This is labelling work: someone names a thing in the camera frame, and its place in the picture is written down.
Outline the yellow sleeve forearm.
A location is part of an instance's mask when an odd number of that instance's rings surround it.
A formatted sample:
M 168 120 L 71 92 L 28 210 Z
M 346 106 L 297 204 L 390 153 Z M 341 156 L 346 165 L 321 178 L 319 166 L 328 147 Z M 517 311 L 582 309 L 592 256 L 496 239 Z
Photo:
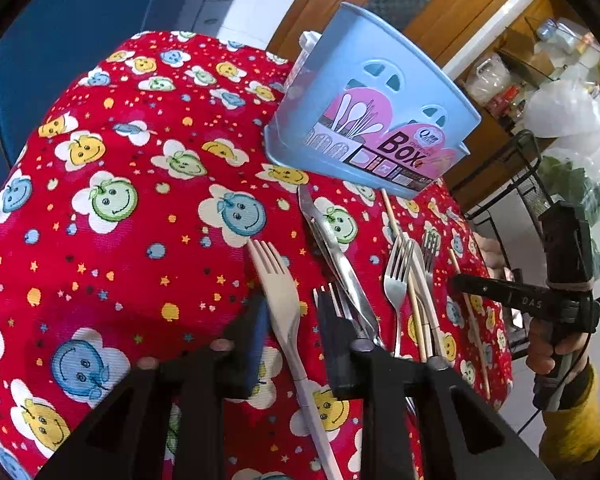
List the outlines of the yellow sleeve forearm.
M 556 478 L 592 460 L 600 450 L 600 399 L 595 368 L 588 364 L 565 386 L 556 412 L 542 414 L 539 456 Z

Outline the person's right hand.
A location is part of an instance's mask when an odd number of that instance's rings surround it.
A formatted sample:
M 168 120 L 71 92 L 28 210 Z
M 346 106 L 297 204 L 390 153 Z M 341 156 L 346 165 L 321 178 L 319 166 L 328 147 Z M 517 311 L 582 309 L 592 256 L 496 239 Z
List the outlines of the person's right hand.
M 529 345 L 526 363 L 532 372 L 545 376 L 550 374 L 556 365 L 554 356 L 579 354 L 584 348 L 588 334 L 571 334 L 558 344 L 550 342 L 552 326 L 547 322 L 532 318 L 529 326 Z

